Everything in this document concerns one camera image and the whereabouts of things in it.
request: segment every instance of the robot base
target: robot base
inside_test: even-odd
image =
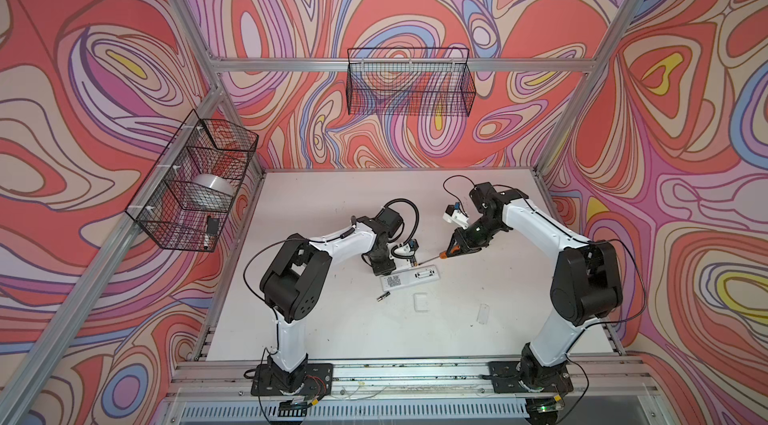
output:
[[[511,362],[489,362],[488,369],[490,370],[490,376],[488,377],[493,383],[494,393],[530,393],[531,391],[525,388],[520,383],[520,374],[518,372],[519,361]],[[555,367],[548,367],[553,370],[552,375],[548,383],[540,383],[542,386],[542,392],[552,392],[565,395],[574,391],[573,383],[565,368],[565,363],[561,363]]]
[[[314,397],[331,393],[332,363],[307,363],[304,359],[295,371],[286,373],[271,359],[272,357],[267,360],[267,363],[256,367],[254,382],[250,387],[252,396],[282,397],[295,394]],[[325,387],[312,377],[319,378]]]

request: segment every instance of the black mounting plate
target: black mounting plate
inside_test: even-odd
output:
[[[298,394],[305,397],[312,398],[315,395],[331,393],[331,382],[333,381],[333,364],[332,363],[308,363],[306,365],[306,374],[318,377],[326,385],[326,389],[320,390],[320,385],[315,379],[310,377],[304,377],[304,384],[299,390]],[[266,363],[263,363],[256,367],[254,382],[250,386],[250,394],[254,397],[286,397],[286,393],[292,391],[281,390],[276,385],[276,381],[273,380],[273,374]]]
[[[520,384],[517,377],[519,361],[512,362],[488,362],[491,383],[494,393],[530,393],[531,391]],[[574,385],[570,377],[557,375],[554,383],[544,387],[541,392],[546,393],[570,393],[574,391]]]

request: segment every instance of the colorful wall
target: colorful wall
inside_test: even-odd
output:
[[[346,57],[451,46],[474,57],[591,57],[623,0],[188,0],[213,55]],[[223,80],[267,168],[532,166],[580,74],[477,73],[466,117],[350,117],[346,74]]]
[[[0,387],[207,92],[166,0],[0,0]],[[141,235],[26,423],[146,423],[191,351],[213,254]]]
[[[766,23],[768,0],[646,0],[546,170],[565,223],[638,257],[619,333],[691,425],[768,423]]]

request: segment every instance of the white tabletop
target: white tabletop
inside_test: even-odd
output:
[[[258,360],[265,346],[275,345],[272,311],[243,283],[245,264],[261,248],[294,232],[305,237],[329,234],[349,225],[351,215],[373,217],[384,203],[403,197],[414,201],[421,214],[417,258],[434,257],[446,249],[456,228],[442,220],[446,206],[455,201],[443,191],[442,182],[457,173],[476,183],[523,190],[546,209],[528,170],[267,173],[207,360]],[[470,221],[477,219],[467,195],[469,181],[455,178],[446,186],[462,198]],[[405,220],[407,235],[413,223],[411,210],[406,204],[392,208]],[[279,248],[265,251],[249,267],[248,281],[255,290]],[[379,278],[360,257],[332,262],[320,300],[304,318],[310,358],[520,354],[552,310],[549,287],[554,264],[516,231],[498,233],[479,253],[429,265],[437,265],[440,280],[393,291],[378,302]],[[416,293],[427,294],[428,312],[414,310]],[[481,304],[490,307],[487,324],[478,323]],[[600,327],[589,328],[573,348],[573,353],[611,351]]]

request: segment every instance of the black wire mesh basket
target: black wire mesh basket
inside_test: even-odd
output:
[[[187,142],[158,188],[144,204],[129,206],[126,212],[161,248],[213,251],[259,136],[227,120],[201,119],[197,113],[194,118]]]
[[[466,47],[356,47],[347,50],[351,115],[469,116],[475,81]]]

